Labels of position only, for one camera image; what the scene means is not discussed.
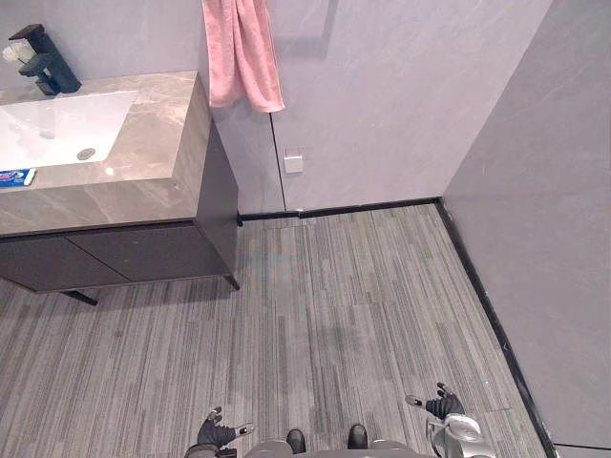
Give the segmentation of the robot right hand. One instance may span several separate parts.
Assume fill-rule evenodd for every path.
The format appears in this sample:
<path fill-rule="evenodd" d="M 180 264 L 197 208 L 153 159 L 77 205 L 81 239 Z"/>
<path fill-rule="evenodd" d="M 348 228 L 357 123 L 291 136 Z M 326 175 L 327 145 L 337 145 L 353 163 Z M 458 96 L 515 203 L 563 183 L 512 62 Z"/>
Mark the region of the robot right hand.
<path fill-rule="evenodd" d="M 457 395 L 447 384 L 437 382 L 437 397 L 435 399 L 421 400 L 415 395 L 406 395 L 408 405 L 424 409 L 435 418 L 444 420 L 448 415 L 465 415 L 465 409 Z"/>

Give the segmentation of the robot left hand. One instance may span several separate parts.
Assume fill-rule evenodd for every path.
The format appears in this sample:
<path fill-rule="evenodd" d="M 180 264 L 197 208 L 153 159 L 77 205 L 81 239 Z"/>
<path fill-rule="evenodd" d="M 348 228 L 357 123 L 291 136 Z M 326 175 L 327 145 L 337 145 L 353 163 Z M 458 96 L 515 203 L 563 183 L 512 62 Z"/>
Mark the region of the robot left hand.
<path fill-rule="evenodd" d="M 216 448 L 222 448 L 237 438 L 254 432 L 255 425 L 251 422 L 237 427 L 224 426 L 221 423 L 221 412 L 222 408 L 220 406 L 216 406 L 210 410 L 200 427 L 197 436 L 198 445 L 208 445 L 215 446 Z"/>

